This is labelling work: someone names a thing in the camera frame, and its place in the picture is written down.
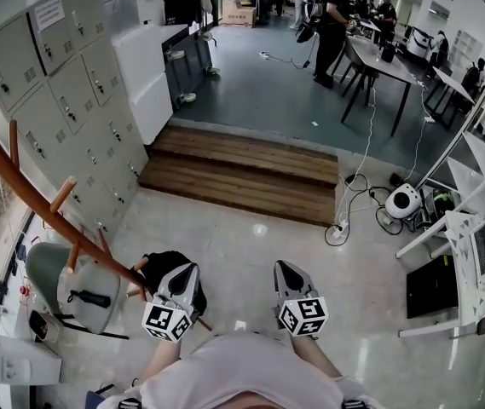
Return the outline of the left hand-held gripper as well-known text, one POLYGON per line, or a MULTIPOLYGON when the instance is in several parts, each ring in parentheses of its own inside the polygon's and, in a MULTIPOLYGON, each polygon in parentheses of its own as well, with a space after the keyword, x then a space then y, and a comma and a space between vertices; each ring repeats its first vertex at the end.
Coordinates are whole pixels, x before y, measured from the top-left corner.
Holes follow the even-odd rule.
POLYGON ((199 317, 195 299, 200 276, 199 264, 190 262, 163 277, 152 301, 146 304, 141 322, 151 337, 179 342, 193 326, 199 317))

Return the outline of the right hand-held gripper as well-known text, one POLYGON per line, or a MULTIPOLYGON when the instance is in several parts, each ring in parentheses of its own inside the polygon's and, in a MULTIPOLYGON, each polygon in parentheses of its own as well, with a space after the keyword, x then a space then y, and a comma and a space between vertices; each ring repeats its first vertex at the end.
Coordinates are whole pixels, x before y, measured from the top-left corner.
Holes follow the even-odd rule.
POLYGON ((321 332, 328 320, 326 301, 304 270, 278 260, 274 264, 274 288, 274 314, 280 330, 288 331, 292 337, 315 337, 321 332))

